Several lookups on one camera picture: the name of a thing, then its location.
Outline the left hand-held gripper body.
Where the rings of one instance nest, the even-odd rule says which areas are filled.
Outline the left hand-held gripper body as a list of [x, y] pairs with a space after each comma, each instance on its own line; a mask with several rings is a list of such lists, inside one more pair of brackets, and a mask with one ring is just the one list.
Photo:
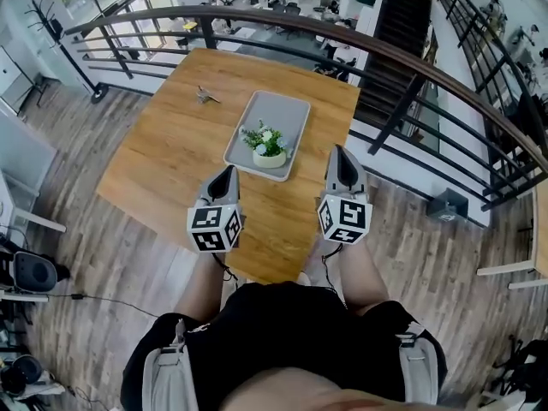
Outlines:
[[228, 253], [243, 229], [238, 170], [228, 165], [199, 188], [188, 208], [187, 233], [198, 253]]

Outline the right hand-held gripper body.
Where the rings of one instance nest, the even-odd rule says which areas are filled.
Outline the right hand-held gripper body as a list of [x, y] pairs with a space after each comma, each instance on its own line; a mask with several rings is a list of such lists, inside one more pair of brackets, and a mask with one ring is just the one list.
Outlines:
[[354, 245], [369, 232], [372, 204], [366, 172], [343, 146], [335, 145], [331, 150], [317, 214], [327, 241]]

